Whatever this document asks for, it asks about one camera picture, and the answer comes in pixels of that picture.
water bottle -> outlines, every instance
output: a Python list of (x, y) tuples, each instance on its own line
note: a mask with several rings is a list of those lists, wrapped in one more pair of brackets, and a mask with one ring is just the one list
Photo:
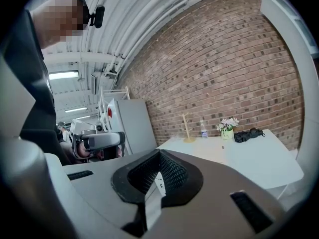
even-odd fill
[(200, 131), (201, 131), (201, 137), (208, 138), (208, 133), (203, 120), (200, 121)]

green pot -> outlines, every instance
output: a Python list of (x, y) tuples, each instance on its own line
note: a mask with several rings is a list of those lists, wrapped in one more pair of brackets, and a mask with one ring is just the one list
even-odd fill
[(233, 130), (222, 131), (221, 132), (221, 138), (224, 139), (224, 140), (228, 140), (228, 139), (234, 138), (234, 131)]

white ceiling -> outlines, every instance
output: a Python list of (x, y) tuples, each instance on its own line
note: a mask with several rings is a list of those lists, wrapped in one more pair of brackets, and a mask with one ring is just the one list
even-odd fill
[[(34, 9), (46, 0), (31, 0), (27, 9)], [(174, 16), (200, 0), (86, 0), (90, 13), (97, 5), (105, 7), (101, 28), (88, 27), (82, 36), (72, 36), (43, 50), (48, 71), (79, 70), (78, 79), (52, 80), (57, 122), (95, 115), (98, 94), (91, 92), (91, 75), (97, 77), (97, 89), (111, 89), (115, 83), (107, 72), (125, 70), (142, 46)], [(65, 110), (87, 106), (85, 112)]]

refrigerator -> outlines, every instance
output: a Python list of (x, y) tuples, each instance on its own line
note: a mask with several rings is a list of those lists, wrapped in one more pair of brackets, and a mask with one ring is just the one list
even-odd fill
[(149, 114), (143, 100), (112, 99), (107, 110), (110, 132), (122, 131), (125, 134), (125, 156), (157, 148)]

